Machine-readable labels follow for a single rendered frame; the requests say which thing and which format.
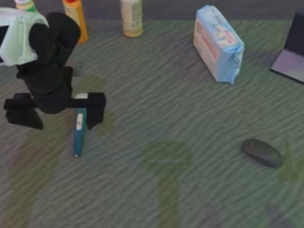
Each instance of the marker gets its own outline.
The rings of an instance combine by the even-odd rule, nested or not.
[[[87,99],[88,94],[77,94],[75,99]],[[86,109],[76,109],[76,125],[74,130],[74,149],[73,156],[78,158],[81,155],[84,136],[86,132]]]

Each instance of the box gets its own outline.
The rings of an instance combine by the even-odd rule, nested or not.
[[[216,7],[197,11],[193,45],[216,81],[234,84],[244,43]]]

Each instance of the white cap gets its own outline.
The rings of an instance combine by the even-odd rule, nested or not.
[[[31,2],[32,0],[15,0],[15,3],[16,4],[26,4],[26,3],[29,3]]]

